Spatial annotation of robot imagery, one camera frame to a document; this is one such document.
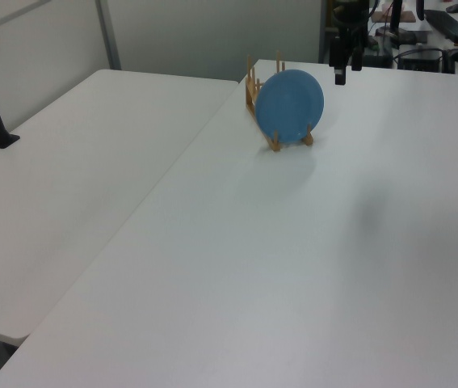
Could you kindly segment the dark robot gripper body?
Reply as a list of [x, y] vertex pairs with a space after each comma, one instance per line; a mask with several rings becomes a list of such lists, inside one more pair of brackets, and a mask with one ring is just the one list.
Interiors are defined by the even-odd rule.
[[357, 49], [364, 46], [363, 42], [368, 36], [369, 13], [369, 1], [334, 1], [332, 21], [346, 49]]

